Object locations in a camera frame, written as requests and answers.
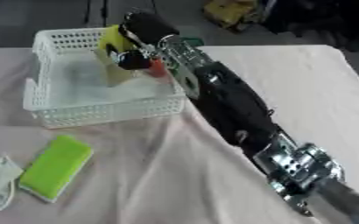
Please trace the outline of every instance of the cable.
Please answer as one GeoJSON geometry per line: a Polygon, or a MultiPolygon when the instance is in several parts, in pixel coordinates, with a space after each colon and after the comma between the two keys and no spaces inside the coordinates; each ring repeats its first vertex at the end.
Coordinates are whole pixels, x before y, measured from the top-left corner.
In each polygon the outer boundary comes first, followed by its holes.
{"type": "Polygon", "coordinates": [[[155,13],[155,15],[158,15],[158,9],[157,9],[157,4],[155,3],[155,0],[151,0],[151,4],[152,4],[153,12],[155,13]]]}
{"type": "Polygon", "coordinates": [[[84,13],[84,24],[87,25],[89,22],[89,14],[91,12],[91,0],[87,0],[86,12],[84,13]]]}
{"type": "Polygon", "coordinates": [[[107,23],[108,23],[108,15],[109,15],[108,1],[109,0],[103,0],[103,6],[101,8],[101,17],[102,17],[102,26],[103,27],[106,27],[107,23]]]}

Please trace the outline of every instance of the yellow sponge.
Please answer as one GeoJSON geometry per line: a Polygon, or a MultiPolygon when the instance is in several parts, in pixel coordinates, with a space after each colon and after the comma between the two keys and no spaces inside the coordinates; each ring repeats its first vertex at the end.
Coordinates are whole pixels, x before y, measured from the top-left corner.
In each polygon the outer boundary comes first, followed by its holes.
{"type": "Polygon", "coordinates": [[[95,50],[96,58],[105,66],[104,79],[109,88],[133,78],[133,72],[119,67],[106,50],[108,45],[113,46],[117,53],[134,49],[133,44],[121,35],[118,28],[119,25],[107,28],[99,40],[98,49],[95,50]]]}

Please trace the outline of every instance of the wire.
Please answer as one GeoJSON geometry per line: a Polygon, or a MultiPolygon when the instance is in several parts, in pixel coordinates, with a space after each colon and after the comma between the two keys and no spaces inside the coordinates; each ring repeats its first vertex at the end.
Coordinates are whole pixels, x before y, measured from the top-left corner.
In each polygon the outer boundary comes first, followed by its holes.
{"type": "Polygon", "coordinates": [[[157,4],[155,3],[155,0],[151,0],[151,4],[152,4],[153,12],[155,13],[155,15],[158,15],[158,9],[157,9],[157,4]]]}

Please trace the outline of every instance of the table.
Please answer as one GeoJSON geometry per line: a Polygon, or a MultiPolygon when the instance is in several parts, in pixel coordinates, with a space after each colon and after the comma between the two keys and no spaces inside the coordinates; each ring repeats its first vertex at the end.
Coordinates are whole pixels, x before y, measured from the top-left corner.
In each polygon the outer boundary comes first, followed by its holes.
{"type": "MultiPolygon", "coordinates": [[[[206,46],[275,109],[298,143],[314,142],[359,191],[359,77],[323,45],[206,46]]],[[[18,191],[1,224],[315,223],[293,212],[190,102],[180,115],[48,130],[22,109],[30,49],[0,49],[0,153],[26,167],[58,134],[95,154],[55,204],[18,191]]]]}

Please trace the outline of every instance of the robotic arm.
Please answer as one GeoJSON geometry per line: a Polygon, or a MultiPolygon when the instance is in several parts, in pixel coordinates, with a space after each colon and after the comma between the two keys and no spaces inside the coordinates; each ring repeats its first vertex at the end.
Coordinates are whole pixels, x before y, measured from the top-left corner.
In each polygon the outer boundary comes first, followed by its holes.
{"type": "MultiPolygon", "coordinates": [[[[291,208],[312,216],[307,201],[315,194],[331,207],[340,204],[340,197],[331,194],[336,186],[344,186],[343,169],[322,148],[312,143],[298,146],[272,121],[273,111],[257,93],[221,62],[191,47],[175,28],[152,14],[127,14],[119,31],[165,62],[209,124],[242,149],[291,208]]],[[[337,209],[350,216],[347,207],[337,209]]]]}

